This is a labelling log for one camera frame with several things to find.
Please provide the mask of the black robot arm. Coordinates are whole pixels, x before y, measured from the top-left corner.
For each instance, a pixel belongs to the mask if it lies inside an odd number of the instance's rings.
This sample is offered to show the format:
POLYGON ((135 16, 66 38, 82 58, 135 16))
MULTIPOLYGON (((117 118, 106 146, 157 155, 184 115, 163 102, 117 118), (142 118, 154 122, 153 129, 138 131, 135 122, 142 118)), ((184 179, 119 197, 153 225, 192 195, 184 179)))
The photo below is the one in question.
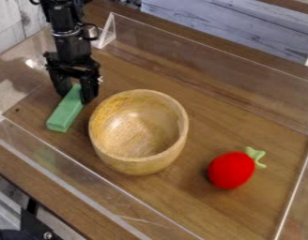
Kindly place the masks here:
POLYGON ((91 59, 91 42, 99 31, 83 21, 82 7, 91 0, 29 0, 41 6, 50 24, 54 52, 45 52, 46 71, 57 94, 71 90, 71 79, 79 82, 79 99, 87 104, 98 94, 99 64, 91 59))

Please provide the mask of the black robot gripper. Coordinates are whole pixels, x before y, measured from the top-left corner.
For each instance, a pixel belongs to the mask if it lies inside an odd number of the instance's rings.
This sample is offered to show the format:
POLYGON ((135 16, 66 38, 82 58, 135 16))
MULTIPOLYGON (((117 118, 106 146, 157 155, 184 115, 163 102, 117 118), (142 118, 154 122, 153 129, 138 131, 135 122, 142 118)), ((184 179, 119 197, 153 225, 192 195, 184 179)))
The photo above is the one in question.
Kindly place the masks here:
POLYGON ((99 64, 91 59, 93 38, 81 32, 53 33, 54 52, 45 52, 46 70, 57 94, 71 90, 71 78, 79 79, 81 102, 87 104, 98 94, 99 64))

